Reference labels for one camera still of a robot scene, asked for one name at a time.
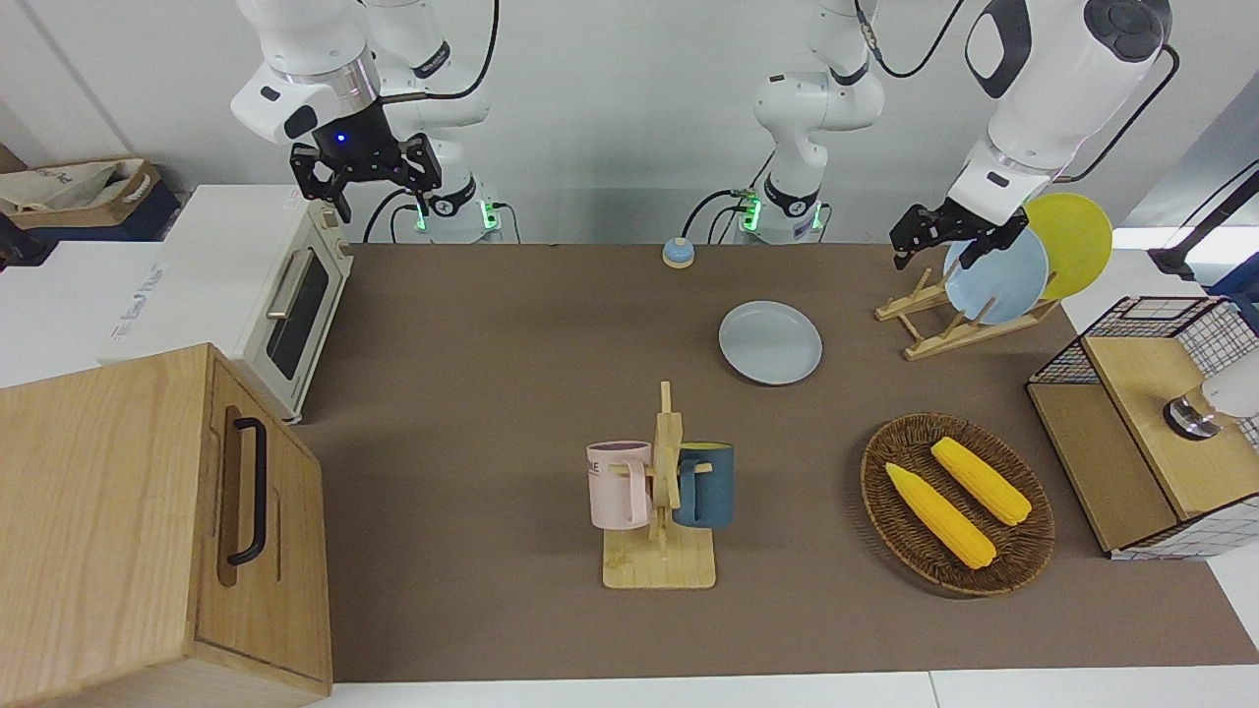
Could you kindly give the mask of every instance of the yellow plate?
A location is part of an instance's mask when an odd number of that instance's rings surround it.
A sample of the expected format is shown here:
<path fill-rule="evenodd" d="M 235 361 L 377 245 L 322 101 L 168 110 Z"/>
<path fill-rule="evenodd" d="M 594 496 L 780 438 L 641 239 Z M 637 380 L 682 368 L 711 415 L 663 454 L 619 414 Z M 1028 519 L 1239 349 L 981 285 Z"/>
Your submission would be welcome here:
<path fill-rule="evenodd" d="M 1113 229 L 1102 207 L 1088 197 L 1060 191 L 1024 207 L 1029 226 L 1045 244 L 1049 272 L 1045 300 L 1061 300 L 1093 283 L 1110 261 Z"/>

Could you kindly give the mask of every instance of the yellow corn cob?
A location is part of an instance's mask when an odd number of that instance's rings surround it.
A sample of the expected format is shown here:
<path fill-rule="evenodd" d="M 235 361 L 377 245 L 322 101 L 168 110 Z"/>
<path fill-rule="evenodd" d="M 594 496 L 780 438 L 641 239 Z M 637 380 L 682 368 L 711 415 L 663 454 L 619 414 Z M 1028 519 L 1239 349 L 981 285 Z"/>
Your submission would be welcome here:
<path fill-rule="evenodd" d="M 932 455 L 971 496 L 1007 527 L 1022 523 L 1031 513 L 1031 501 L 961 442 L 946 436 L 932 446 Z"/>
<path fill-rule="evenodd" d="M 900 493 L 900 498 L 909 504 L 914 515 L 935 534 L 935 538 L 943 540 L 966 567 L 978 571 L 992 563 L 997 557 L 997 547 L 992 545 L 988 537 L 974 528 L 971 519 L 958 511 L 957 506 L 940 496 L 930 482 L 900 465 L 888 462 L 886 469 L 891 484 Z"/>

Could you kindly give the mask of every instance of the woven tray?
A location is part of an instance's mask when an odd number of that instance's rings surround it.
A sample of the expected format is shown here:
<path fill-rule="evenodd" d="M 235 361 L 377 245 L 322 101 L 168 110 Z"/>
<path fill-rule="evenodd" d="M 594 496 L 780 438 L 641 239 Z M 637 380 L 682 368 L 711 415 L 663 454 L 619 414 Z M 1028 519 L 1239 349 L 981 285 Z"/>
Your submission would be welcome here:
<path fill-rule="evenodd" d="M 1027 519 L 1011 528 L 992 517 L 932 456 L 944 437 L 971 448 L 1031 501 Z M 895 462 L 929 481 L 997 547 L 987 568 L 972 571 L 914 515 L 896 493 L 884 464 Z M 987 596 L 1017 590 L 1040 574 L 1054 551 L 1054 514 L 1040 480 L 1006 443 L 962 418 L 915 413 L 885 425 L 861 456 L 861 496 L 875 530 L 915 573 L 951 591 Z"/>

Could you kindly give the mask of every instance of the light blue plate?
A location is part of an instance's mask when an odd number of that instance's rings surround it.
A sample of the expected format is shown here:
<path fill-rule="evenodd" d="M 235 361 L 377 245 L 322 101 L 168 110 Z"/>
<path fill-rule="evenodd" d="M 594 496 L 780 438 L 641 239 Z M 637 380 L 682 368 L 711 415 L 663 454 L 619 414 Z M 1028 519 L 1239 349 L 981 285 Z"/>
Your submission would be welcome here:
<path fill-rule="evenodd" d="M 969 241 L 958 241 L 949 246 L 944 256 L 944 272 L 953 266 Z M 953 271 L 953 277 L 944 283 L 948 301 L 967 317 L 974 319 L 983 310 L 988 299 L 996 297 L 996 304 L 988 310 L 980 324 L 1000 325 L 1017 320 L 1031 310 L 1045 292 L 1045 280 L 1049 278 L 1049 256 L 1045 246 L 1030 228 L 1024 229 L 1013 244 L 1005 251 L 992 251 L 980 256 L 967 270 L 961 266 Z"/>

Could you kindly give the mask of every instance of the pink mug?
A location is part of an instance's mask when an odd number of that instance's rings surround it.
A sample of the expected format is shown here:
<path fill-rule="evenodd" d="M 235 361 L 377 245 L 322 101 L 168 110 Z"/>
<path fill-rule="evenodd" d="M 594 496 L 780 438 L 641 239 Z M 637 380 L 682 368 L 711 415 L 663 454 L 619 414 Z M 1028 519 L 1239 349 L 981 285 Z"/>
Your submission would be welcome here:
<path fill-rule="evenodd" d="M 651 522 L 647 465 L 651 443 L 596 442 L 585 448 L 590 482 L 590 523 L 608 530 L 637 529 Z"/>

